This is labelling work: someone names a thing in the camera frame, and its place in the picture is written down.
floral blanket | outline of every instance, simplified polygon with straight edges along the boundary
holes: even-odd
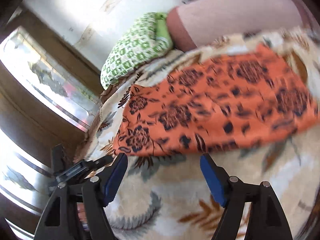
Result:
[[[253,51],[263,42],[297,73],[315,99],[320,96],[320,51],[312,33],[296,28],[268,33],[221,37],[210,46],[188,53],[172,50],[166,57],[144,65],[103,105],[100,125],[87,160],[112,154],[114,138],[133,84],[151,87],[176,70],[221,54]],[[293,237],[313,211],[320,181],[320,126],[285,141],[263,147],[212,153],[218,166],[243,182],[271,183],[288,219]],[[200,154],[129,156],[128,169],[115,200],[105,208],[115,235],[123,239],[211,239],[223,209],[211,197],[200,170]],[[250,204],[244,209],[237,239],[243,239]]]

pink fabric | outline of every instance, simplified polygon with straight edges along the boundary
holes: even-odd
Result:
[[[292,0],[195,0],[177,12],[197,47],[222,35],[302,25]]]

flower pattern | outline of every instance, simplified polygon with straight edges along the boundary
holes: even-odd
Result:
[[[132,100],[129,104],[130,113],[134,114],[138,110],[145,108],[148,104],[148,100],[144,97],[138,96],[135,100]]]
[[[312,125],[316,102],[288,65],[260,45],[171,72],[153,87],[134,85],[113,149],[138,156],[225,152],[261,145]]]
[[[245,80],[251,84],[257,84],[267,72],[268,69],[262,67],[256,60],[242,61],[239,63],[239,68],[237,69],[238,77],[245,78]]]
[[[187,123],[191,120],[191,113],[186,105],[171,106],[168,111],[160,115],[158,120],[162,123],[164,130],[169,131],[178,124],[187,127]]]
[[[197,84],[199,78],[202,76],[203,73],[201,71],[196,71],[195,69],[185,70],[179,76],[179,84],[186,87],[191,87]]]
[[[150,142],[149,129],[139,125],[134,129],[132,136],[125,142],[127,146],[131,147],[133,152],[141,151]]]
[[[215,80],[213,77],[207,76],[207,84],[209,87],[215,87],[219,88],[217,80]]]
[[[300,117],[307,109],[308,94],[297,88],[290,91],[285,88],[279,89],[276,98],[278,102],[278,112],[283,114],[292,112]]]

white wall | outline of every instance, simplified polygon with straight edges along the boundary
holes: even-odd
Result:
[[[24,4],[101,69],[112,47],[146,12],[168,12],[182,0],[24,0]]]

